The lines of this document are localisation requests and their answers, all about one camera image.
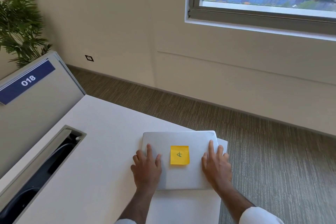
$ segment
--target silver laptop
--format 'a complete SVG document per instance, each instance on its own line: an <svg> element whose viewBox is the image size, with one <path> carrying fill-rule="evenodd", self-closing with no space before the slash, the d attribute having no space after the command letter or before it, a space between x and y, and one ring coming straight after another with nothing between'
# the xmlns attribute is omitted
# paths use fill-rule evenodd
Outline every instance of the silver laptop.
<svg viewBox="0 0 336 224"><path fill-rule="evenodd" d="M154 158L157 154L162 155L162 175L157 189L211 189L202 172L201 162L203 154L208 152L210 140L213 140L214 151L217 152L218 142L214 131L145 132L142 138L142 151L147 154L149 143ZM171 146L188 146L189 164L171 164L171 160L176 159L175 156L170 158ZM186 154L181 151L176 155L181 157L182 153Z"/></svg>

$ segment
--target brown carpet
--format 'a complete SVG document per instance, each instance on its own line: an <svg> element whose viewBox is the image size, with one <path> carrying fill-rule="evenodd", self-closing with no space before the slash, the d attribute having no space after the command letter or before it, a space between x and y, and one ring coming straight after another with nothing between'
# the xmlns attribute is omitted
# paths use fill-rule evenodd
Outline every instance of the brown carpet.
<svg viewBox="0 0 336 224"><path fill-rule="evenodd" d="M285 223L336 223L336 139L70 68L87 94L229 142L233 184ZM233 223L225 207L219 223Z"/></svg>

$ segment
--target hand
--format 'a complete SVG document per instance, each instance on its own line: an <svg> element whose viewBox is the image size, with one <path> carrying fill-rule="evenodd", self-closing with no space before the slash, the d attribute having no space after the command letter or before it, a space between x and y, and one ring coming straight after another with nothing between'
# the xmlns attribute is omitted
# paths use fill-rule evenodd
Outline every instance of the hand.
<svg viewBox="0 0 336 224"><path fill-rule="evenodd" d="M209 155L204 153L202 157L202 170L213 189L219 194L226 188L232 188L232 170L228 162L229 154L223 155L224 148L218 146L217 153L213 149L213 141L209 142Z"/></svg>
<svg viewBox="0 0 336 224"><path fill-rule="evenodd" d="M161 155L158 154L156 159L153 159L152 147L147 144L147 157L141 150L138 150L133 156L133 160L135 165L131 165L131 170L136 190L154 194L162 173Z"/></svg>

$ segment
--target white desk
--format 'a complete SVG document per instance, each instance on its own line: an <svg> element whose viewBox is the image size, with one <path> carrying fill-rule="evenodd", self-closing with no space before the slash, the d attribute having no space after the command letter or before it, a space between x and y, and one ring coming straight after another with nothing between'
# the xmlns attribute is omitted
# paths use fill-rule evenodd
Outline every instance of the white desk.
<svg viewBox="0 0 336 224"><path fill-rule="evenodd" d="M142 134L191 130L86 95L0 180L0 191L64 125L87 136L17 224L113 223L135 192L130 166ZM220 203L212 190L158 191L147 223L217 224Z"/></svg>

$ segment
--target person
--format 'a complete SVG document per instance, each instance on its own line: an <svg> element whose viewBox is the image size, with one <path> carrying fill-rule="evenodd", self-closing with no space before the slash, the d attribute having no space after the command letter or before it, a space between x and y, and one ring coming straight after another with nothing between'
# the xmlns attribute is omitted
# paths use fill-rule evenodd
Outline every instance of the person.
<svg viewBox="0 0 336 224"><path fill-rule="evenodd" d="M209 153L202 157L202 170L208 182L223 200L233 220L238 224L284 224L275 215L256 207L232 185L229 154L223 154L223 146L214 152L213 141L209 142ZM133 156L131 170L136 192L115 224L145 224L149 205L160 180L161 155L153 158L152 148L147 145L147 157L141 150Z"/></svg>

